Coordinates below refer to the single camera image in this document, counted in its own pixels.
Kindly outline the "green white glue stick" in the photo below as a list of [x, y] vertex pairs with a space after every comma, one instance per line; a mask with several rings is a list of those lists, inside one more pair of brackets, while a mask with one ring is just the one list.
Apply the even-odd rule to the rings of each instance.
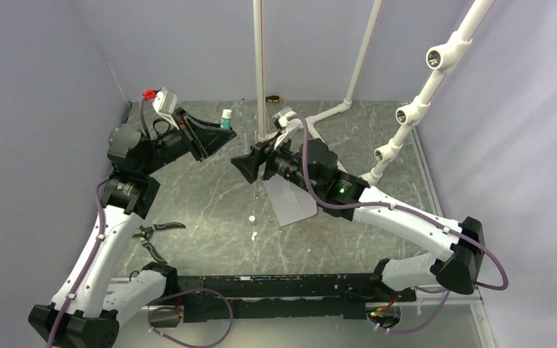
[[225, 130], [231, 129], [231, 116], [232, 110], [231, 109], [223, 109], [221, 114], [221, 122], [220, 127]]

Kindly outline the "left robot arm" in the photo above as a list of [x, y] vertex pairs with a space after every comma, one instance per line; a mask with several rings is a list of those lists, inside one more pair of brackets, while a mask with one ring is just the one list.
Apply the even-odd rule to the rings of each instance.
[[151, 137], [130, 124], [114, 129], [107, 156], [112, 172], [95, 189], [97, 219], [73, 270], [48, 304], [37, 304], [29, 324], [48, 347], [111, 347], [120, 328], [144, 305], [168, 305], [181, 290], [178, 271], [161, 262], [144, 266], [137, 278], [114, 293], [108, 286], [118, 258], [159, 191], [159, 169], [190, 154], [207, 159], [235, 138], [231, 128], [199, 120], [178, 108]]

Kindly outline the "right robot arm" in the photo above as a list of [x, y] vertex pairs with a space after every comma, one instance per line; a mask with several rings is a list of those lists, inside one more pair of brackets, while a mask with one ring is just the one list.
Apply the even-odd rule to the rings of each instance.
[[275, 149], [269, 141], [251, 146], [231, 164], [249, 183], [281, 177], [309, 194], [336, 218], [389, 231], [419, 245], [425, 254], [403, 260], [383, 259], [371, 276], [371, 293], [387, 301], [410, 287], [438, 284], [458, 294], [473, 294], [484, 252], [482, 223], [466, 217], [458, 222], [424, 212], [394, 199], [367, 181], [338, 168], [338, 156], [313, 139], [296, 152], [289, 144]]

